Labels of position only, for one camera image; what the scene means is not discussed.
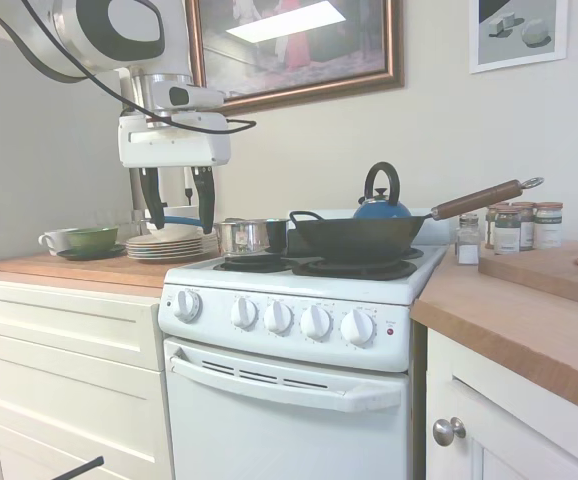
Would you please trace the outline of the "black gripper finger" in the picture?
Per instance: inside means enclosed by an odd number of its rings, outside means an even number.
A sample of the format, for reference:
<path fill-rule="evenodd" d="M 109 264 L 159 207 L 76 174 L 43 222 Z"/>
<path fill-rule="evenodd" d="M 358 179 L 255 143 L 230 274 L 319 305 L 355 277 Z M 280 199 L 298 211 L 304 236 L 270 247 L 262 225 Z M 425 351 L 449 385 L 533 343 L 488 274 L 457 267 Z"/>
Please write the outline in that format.
<path fill-rule="evenodd" d="M 204 234 L 210 234 L 214 225 L 215 186 L 211 167 L 193 167 L 192 178 L 198 194 L 198 213 Z"/>
<path fill-rule="evenodd" d="M 160 230 L 165 225 L 165 215 L 164 204 L 159 191 L 158 169 L 140 168 L 138 174 L 142 195 L 150 213 L 151 223 Z"/>

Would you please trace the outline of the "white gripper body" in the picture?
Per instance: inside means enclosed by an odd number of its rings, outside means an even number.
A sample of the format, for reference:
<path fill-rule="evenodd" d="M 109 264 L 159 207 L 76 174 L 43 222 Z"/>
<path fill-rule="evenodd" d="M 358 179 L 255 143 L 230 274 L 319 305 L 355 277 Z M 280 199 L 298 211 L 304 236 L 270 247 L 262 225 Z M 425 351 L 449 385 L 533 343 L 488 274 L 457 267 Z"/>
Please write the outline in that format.
<path fill-rule="evenodd" d="M 216 167 L 231 159 L 227 134 L 152 128 L 144 115 L 119 118 L 118 145 L 126 168 Z"/>

